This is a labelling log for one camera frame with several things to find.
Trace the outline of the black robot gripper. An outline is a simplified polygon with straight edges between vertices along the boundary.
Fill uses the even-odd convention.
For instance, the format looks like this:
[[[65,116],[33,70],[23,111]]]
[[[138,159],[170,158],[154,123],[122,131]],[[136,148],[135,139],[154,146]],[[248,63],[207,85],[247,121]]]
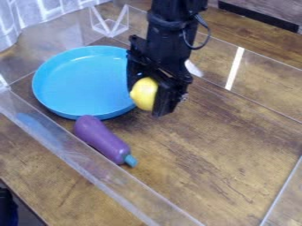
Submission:
[[[178,21],[156,23],[148,21],[146,38],[130,36],[131,48],[127,51],[127,90],[135,83],[156,74],[156,70],[167,72],[172,78],[156,78],[158,90],[152,116],[162,117],[175,111],[176,105],[186,99],[187,86],[192,76],[186,68],[186,60],[191,49],[186,45],[194,40],[194,22]]]

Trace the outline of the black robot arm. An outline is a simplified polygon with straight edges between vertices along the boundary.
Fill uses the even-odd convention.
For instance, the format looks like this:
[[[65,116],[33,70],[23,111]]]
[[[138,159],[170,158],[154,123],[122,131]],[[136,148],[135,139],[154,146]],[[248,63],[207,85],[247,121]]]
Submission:
[[[207,0],[152,0],[146,15],[146,38],[128,37],[127,89],[131,90],[142,78],[155,80],[154,117],[172,113],[186,98],[187,87],[192,83],[186,60],[192,50],[206,46],[211,35],[199,15],[206,8]]]

